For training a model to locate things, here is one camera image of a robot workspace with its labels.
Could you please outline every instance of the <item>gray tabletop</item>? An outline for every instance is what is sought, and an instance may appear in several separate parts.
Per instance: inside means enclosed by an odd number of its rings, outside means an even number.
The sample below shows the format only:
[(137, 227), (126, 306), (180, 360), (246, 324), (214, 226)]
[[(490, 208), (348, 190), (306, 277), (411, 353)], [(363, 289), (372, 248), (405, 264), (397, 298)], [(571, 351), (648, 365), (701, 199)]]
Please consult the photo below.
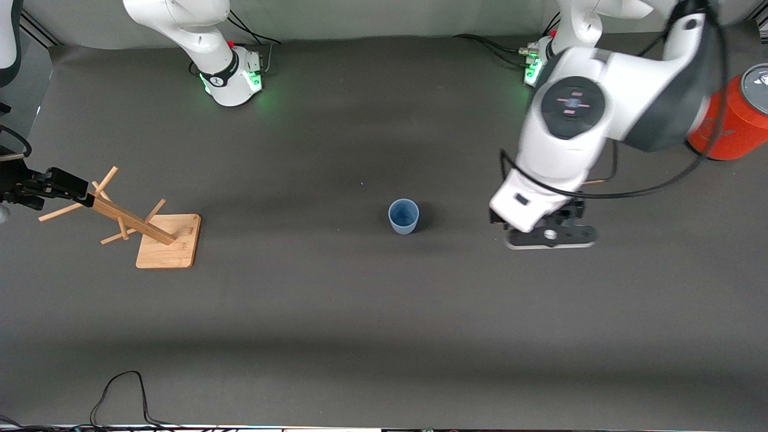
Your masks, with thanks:
[[(118, 204), (167, 198), (204, 227), (194, 268), (140, 271), (139, 239), (101, 246), (118, 227), (98, 214), (40, 224), (15, 208), (0, 227), (3, 414), (79, 423), (138, 369), (172, 422), (768, 429), (768, 148), (588, 203), (593, 248), (510, 251), (488, 199), (530, 90), (474, 42), (285, 44), (238, 108), (179, 49), (54, 54), (30, 166), (97, 180), (115, 164)], [(621, 148), (618, 178), (590, 190), (655, 184), (692, 157)], [(423, 213), (408, 237), (386, 220), (401, 197)], [(135, 381), (99, 420), (141, 420)]]

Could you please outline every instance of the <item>red container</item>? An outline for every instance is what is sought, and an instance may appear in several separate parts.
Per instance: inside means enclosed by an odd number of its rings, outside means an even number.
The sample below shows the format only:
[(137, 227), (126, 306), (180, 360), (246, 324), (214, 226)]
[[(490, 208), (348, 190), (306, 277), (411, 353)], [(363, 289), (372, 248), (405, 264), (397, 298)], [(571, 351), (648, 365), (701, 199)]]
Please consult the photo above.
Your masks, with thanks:
[[(746, 155), (768, 141), (768, 63), (755, 65), (728, 83), (723, 133), (717, 139), (711, 159), (730, 161)], [(712, 95), (701, 126), (688, 136), (695, 150), (702, 152), (717, 125), (717, 110), (723, 90)]]

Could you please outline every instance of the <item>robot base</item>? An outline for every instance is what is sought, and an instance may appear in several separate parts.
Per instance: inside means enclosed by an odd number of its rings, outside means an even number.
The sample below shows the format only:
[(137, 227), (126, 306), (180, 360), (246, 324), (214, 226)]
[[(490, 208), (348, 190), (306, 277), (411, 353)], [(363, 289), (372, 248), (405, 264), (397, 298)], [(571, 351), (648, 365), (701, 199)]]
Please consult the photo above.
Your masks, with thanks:
[[(598, 239), (598, 231), (593, 227), (576, 225), (576, 219), (584, 215), (584, 200), (571, 200), (555, 213), (542, 218), (544, 224), (531, 232), (511, 229), (507, 233), (505, 244), (512, 250), (521, 249), (562, 249), (589, 248)], [(491, 223), (508, 225), (491, 210)]]
[(215, 87), (200, 77), (205, 91), (225, 107), (242, 105), (262, 89), (261, 60), (259, 53), (242, 47), (232, 48), (237, 55), (237, 71), (223, 87)]

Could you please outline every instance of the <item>white wall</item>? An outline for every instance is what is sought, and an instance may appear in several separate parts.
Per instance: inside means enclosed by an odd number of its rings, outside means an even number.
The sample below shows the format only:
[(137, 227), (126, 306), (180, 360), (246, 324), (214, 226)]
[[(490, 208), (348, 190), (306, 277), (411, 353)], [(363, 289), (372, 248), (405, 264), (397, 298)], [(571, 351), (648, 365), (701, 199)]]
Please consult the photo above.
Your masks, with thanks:
[[(558, 10), (555, 0), (231, 0), (252, 30), (283, 41), (371, 36), (530, 35)], [(726, 20), (742, 18), (761, 0), (723, 0)], [(172, 46), (131, 21), (121, 0), (25, 0), (25, 9), (64, 43), (92, 48)], [(606, 32), (655, 32), (656, 13), (638, 20), (604, 18)], [(224, 37), (249, 42), (229, 22)]]

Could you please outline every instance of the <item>wooden mug tree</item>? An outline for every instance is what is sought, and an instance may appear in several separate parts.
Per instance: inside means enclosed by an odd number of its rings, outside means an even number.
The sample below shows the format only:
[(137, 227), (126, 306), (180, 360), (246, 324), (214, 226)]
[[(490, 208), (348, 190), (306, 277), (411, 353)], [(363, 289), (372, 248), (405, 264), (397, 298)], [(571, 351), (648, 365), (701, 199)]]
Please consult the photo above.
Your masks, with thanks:
[[(200, 235), (202, 219), (198, 214), (157, 214), (165, 205), (165, 199), (152, 209), (149, 215), (141, 219), (135, 214), (116, 205), (104, 191), (118, 167), (112, 167), (107, 176), (99, 183), (91, 182), (95, 190), (94, 204), (91, 209), (118, 223), (120, 234), (105, 238), (101, 244), (115, 240), (128, 240), (131, 234), (141, 233), (141, 245), (136, 258), (138, 268), (190, 268), (194, 264), (197, 238)], [(84, 207), (72, 204), (61, 210), (53, 211), (38, 218), (40, 222), (49, 221), (70, 211)]]

